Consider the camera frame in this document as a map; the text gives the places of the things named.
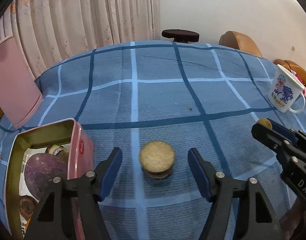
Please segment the person's right hand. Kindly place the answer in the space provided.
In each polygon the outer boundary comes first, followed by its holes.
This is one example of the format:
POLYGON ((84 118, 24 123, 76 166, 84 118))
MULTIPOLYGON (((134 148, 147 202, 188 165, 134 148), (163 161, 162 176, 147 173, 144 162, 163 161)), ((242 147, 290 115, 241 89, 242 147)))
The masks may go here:
POLYGON ((280 219, 284 239, 306 239, 306 204, 298 197, 292 208, 280 219))

